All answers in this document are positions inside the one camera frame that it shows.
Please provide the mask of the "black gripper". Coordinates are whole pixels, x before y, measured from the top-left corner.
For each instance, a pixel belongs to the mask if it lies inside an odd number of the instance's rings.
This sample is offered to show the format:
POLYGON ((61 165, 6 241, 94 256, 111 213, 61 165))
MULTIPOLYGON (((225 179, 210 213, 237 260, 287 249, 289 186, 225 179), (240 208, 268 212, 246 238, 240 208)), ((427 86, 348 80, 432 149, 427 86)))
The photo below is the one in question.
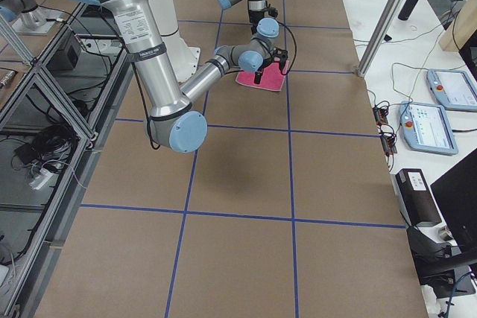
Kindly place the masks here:
POLYGON ((256 33, 259 22, 266 16, 276 19, 278 14, 278 10, 272 7, 268 1, 249 1, 248 16, 251 24, 251 33, 256 33))
POLYGON ((288 61, 288 51, 284 50, 284 49, 280 49, 280 48, 275 49, 272 52, 272 55, 269 58, 265 59, 263 64, 254 73, 255 74, 255 82, 260 83, 260 77, 262 76, 263 70, 266 67, 268 67, 269 65, 271 65, 272 63, 278 63, 280 71, 283 71, 285 69, 286 61, 288 61))

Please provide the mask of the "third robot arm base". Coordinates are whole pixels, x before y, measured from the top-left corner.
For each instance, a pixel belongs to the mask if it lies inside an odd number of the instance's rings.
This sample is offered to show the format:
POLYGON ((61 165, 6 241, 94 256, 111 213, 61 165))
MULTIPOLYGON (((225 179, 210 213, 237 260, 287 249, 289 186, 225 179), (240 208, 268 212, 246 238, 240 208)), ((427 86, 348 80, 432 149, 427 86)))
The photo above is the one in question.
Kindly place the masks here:
POLYGON ((1 0, 1 16, 21 35, 45 36, 62 15, 61 10, 41 8, 36 0, 1 0))

